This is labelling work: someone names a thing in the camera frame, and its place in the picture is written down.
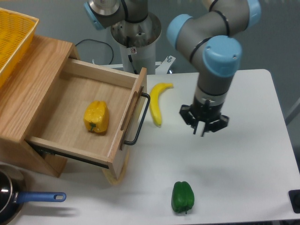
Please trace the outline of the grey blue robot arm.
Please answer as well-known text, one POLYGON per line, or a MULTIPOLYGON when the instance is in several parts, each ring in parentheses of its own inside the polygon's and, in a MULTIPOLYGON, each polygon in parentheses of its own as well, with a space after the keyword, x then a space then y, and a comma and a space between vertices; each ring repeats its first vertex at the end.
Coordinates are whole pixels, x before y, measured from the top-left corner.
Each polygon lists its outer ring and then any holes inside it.
MULTIPOLYGON (((233 36, 258 23, 262 10, 257 0, 205 0, 203 5, 207 14, 196 19, 187 14, 176 16, 166 36, 199 73, 194 100, 180 108, 180 115, 193 129, 203 122, 202 132, 207 133, 228 125, 229 118, 221 109, 242 57, 241 45, 233 36)), ((97 30, 110 28, 126 72, 155 71, 150 49, 162 28, 147 1, 89 0, 84 9, 97 30)))

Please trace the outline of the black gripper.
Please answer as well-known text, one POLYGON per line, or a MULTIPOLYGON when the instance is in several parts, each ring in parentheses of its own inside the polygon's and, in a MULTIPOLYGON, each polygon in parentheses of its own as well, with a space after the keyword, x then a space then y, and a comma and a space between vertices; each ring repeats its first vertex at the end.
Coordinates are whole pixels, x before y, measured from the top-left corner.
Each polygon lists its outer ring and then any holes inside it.
POLYGON ((194 97, 192 105, 182 105, 180 115, 184 122, 193 129, 196 134, 199 121, 205 122, 201 137, 205 133, 217 132, 228 126, 229 117, 221 115, 223 104, 212 106, 210 103, 201 103, 194 97))

